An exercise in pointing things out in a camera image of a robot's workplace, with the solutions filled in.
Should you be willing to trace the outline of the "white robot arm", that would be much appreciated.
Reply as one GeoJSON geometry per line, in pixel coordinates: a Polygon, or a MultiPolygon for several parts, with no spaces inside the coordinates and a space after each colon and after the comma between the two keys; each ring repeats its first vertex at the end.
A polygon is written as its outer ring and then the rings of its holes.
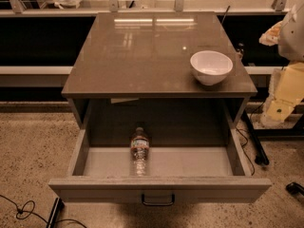
{"type": "Polygon", "coordinates": [[[277,45],[278,54],[288,60],[282,69],[274,69],[269,96],[262,108],[260,122],[276,126],[285,122],[304,100],[304,0],[298,0],[282,21],[264,32],[259,42],[277,45]]]}

